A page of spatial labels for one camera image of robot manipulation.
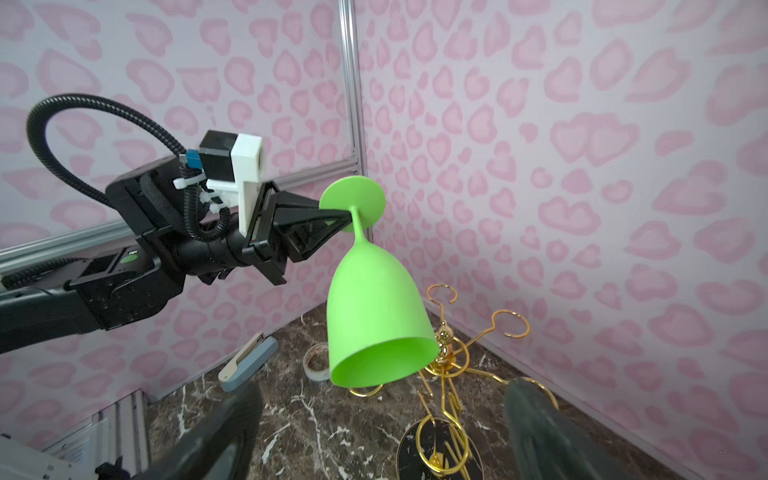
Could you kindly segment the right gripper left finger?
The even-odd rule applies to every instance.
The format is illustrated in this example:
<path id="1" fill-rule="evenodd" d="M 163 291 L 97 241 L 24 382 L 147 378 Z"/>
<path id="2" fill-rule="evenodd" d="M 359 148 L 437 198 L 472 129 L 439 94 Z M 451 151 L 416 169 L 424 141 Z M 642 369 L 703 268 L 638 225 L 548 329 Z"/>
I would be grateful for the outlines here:
<path id="1" fill-rule="evenodd" d="M 139 479 L 245 479 L 263 412 L 259 385 L 246 382 L 187 432 Z"/>

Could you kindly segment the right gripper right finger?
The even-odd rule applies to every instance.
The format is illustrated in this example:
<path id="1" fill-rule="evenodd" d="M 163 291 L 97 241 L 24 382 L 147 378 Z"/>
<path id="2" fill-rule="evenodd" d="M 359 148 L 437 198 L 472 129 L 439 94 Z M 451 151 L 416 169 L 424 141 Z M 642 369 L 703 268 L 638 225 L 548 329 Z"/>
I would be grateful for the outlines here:
<path id="1" fill-rule="evenodd" d="M 516 378 L 504 413 L 509 445 L 522 479 L 622 479 L 624 467 L 562 415 L 544 391 Z"/>

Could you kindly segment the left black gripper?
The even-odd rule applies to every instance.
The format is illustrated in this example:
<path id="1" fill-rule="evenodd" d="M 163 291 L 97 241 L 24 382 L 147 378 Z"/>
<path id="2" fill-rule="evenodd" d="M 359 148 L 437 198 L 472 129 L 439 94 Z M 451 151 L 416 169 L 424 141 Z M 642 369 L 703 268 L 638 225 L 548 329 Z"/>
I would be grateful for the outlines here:
<path id="1" fill-rule="evenodd" d="M 262 184 L 246 234 L 231 221 L 213 242 L 187 239 L 173 248 L 173 260 L 187 275 L 210 284 L 226 271 L 254 267 L 271 284 L 286 283 L 288 258 L 302 262 L 352 224 L 347 210 L 321 209 L 319 202 L 287 191 L 274 182 Z"/>

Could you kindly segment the green wine glass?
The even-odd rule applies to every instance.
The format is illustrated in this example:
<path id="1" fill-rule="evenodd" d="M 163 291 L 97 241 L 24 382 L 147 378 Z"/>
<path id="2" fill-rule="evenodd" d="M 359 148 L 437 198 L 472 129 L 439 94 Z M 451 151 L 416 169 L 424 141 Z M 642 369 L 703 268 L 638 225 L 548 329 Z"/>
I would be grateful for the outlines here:
<path id="1" fill-rule="evenodd" d="M 327 297 L 332 383 L 376 387 L 426 367 L 439 346 L 419 289 L 396 257 L 365 236 L 386 209 L 383 188 L 365 176 L 342 178 L 324 191 L 319 208 L 350 214 L 344 230 L 354 234 Z"/>

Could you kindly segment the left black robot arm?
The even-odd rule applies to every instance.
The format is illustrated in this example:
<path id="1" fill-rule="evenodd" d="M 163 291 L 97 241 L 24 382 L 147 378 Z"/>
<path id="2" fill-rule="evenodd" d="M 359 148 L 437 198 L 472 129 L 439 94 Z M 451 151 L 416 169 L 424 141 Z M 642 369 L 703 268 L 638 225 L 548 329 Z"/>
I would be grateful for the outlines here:
<path id="1" fill-rule="evenodd" d="M 232 218 L 219 239 L 195 240 L 155 207 L 155 197 L 163 195 L 168 206 L 182 208 L 183 194 L 172 185 L 179 169 L 178 158 L 170 156 L 107 186 L 106 196 L 135 234 L 134 243 L 97 257 L 41 262 L 3 278 L 2 352 L 149 318 L 180 295 L 191 277 L 210 285 L 246 268 L 283 285 L 288 262 L 309 259 L 352 222 L 345 210 L 322 209 L 318 201 L 269 181 L 257 190 L 255 217 L 244 233 Z"/>

